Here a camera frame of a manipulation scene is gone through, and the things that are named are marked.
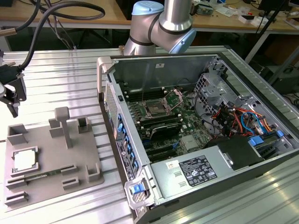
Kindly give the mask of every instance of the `blue latch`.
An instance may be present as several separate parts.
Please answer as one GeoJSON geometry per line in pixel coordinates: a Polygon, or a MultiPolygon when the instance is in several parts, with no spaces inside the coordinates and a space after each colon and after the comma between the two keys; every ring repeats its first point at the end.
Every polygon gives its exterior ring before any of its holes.
{"type": "Polygon", "coordinates": [[[121,124],[118,126],[117,131],[118,131],[118,132],[121,132],[121,131],[122,131],[122,128],[123,128],[123,124],[121,123],[121,124]]]}
{"type": "Polygon", "coordinates": [[[135,155],[133,152],[131,152],[131,157],[132,157],[132,160],[135,159],[135,155]]]}
{"type": "Polygon", "coordinates": [[[133,195],[142,193],[145,191],[144,185],[142,183],[140,184],[136,184],[133,188],[132,188],[132,193],[133,195]]]}
{"type": "Polygon", "coordinates": [[[127,149],[128,149],[128,153],[130,153],[132,151],[132,147],[130,144],[128,144],[127,149]]]}
{"type": "Polygon", "coordinates": [[[254,136],[254,137],[250,138],[248,143],[252,146],[256,146],[258,144],[263,143],[263,139],[260,136],[254,136]]]}
{"type": "Polygon", "coordinates": [[[278,130],[277,132],[276,132],[276,134],[281,138],[281,137],[283,137],[285,134],[282,132],[282,131],[280,131],[280,130],[278,130]]]}
{"type": "Polygon", "coordinates": [[[137,163],[137,161],[134,162],[134,168],[138,169],[138,163],[137,163]]]}

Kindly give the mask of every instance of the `aluminum extrusion table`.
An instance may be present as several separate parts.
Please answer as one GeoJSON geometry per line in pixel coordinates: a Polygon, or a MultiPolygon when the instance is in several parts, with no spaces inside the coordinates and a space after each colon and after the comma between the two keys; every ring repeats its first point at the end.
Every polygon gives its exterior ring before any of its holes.
{"type": "MultiPolygon", "coordinates": [[[[243,60],[223,46],[194,47],[188,51],[222,52],[239,69],[245,69],[243,60]]],[[[28,99],[21,103],[19,117],[13,119],[6,106],[0,105],[0,140],[6,139],[8,125],[23,123],[26,128],[43,126],[54,117],[54,108],[68,106],[72,119],[85,115],[92,121],[105,182],[7,213],[4,213],[1,204],[1,223],[133,223],[96,95],[97,58],[118,54],[118,49],[38,51],[34,54],[25,70],[28,99]]],[[[20,64],[26,55],[26,52],[4,53],[0,64],[11,61],[20,64]]],[[[298,127],[299,115],[288,102],[269,87],[261,86],[259,76],[252,69],[245,72],[298,127]]],[[[0,141],[0,164],[4,162],[4,151],[5,142],[0,141]]],[[[0,167],[2,179],[3,167],[0,167]]],[[[298,223],[298,189],[299,156],[262,177],[190,205],[155,223],[298,223]]]]}

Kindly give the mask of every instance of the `table leg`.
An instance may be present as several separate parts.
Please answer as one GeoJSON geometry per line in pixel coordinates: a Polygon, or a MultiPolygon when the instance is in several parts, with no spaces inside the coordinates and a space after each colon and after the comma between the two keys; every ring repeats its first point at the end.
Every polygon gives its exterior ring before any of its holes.
{"type": "Polygon", "coordinates": [[[0,51],[11,51],[7,38],[4,36],[0,36],[0,51]]]}
{"type": "Polygon", "coordinates": [[[251,61],[251,59],[253,58],[253,56],[256,55],[257,51],[260,49],[260,47],[265,42],[265,40],[267,39],[268,36],[269,36],[269,34],[265,32],[261,36],[261,38],[256,42],[256,44],[254,45],[254,47],[251,49],[251,51],[249,52],[249,54],[245,58],[245,61],[247,63],[249,63],[251,61]]]}

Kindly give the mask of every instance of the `blue connector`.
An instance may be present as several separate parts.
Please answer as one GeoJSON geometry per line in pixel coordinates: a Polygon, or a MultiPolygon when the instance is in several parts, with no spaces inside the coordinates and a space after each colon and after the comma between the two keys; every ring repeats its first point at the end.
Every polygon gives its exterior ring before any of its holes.
{"type": "Polygon", "coordinates": [[[122,123],[120,123],[120,125],[118,126],[118,128],[117,128],[117,131],[118,132],[121,132],[122,131],[122,129],[123,129],[123,124],[122,123]]]}
{"type": "Polygon", "coordinates": [[[254,136],[254,137],[250,138],[250,140],[248,141],[248,143],[251,146],[256,146],[258,144],[263,143],[263,139],[260,136],[254,136]]]}
{"type": "Polygon", "coordinates": [[[282,132],[282,131],[280,131],[280,130],[278,130],[277,132],[276,132],[276,134],[280,137],[280,138],[282,138],[285,134],[282,132]]]}
{"type": "Polygon", "coordinates": [[[131,152],[130,154],[130,160],[134,160],[135,159],[135,154],[133,152],[131,152]]]}
{"type": "Polygon", "coordinates": [[[179,144],[179,141],[177,143],[172,144],[172,149],[175,149],[179,144]]]}
{"type": "Polygon", "coordinates": [[[127,146],[127,149],[128,149],[128,154],[130,154],[130,153],[131,153],[131,151],[132,151],[132,147],[131,147],[131,145],[130,145],[130,144],[128,144],[128,146],[127,146]]]}
{"type": "Polygon", "coordinates": [[[135,169],[135,170],[138,170],[138,163],[137,163],[137,161],[135,161],[134,163],[133,163],[133,168],[135,169]]]}
{"type": "Polygon", "coordinates": [[[133,195],[136,195],[136,194],[145,192],[145,187],[142,183],[140,183],[140,184],[136,184],[131,190],[132,190],[133,195]]]}

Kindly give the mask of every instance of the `power supply label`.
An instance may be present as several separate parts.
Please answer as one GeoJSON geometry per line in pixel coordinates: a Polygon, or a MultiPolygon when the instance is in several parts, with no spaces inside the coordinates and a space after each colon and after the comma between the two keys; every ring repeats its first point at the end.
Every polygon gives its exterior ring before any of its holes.
{"type": "Polygon", "coordinates": [[[180,162],[179,166],[191,187],[217,178],[211,164],[204,155],[180,162]]]}

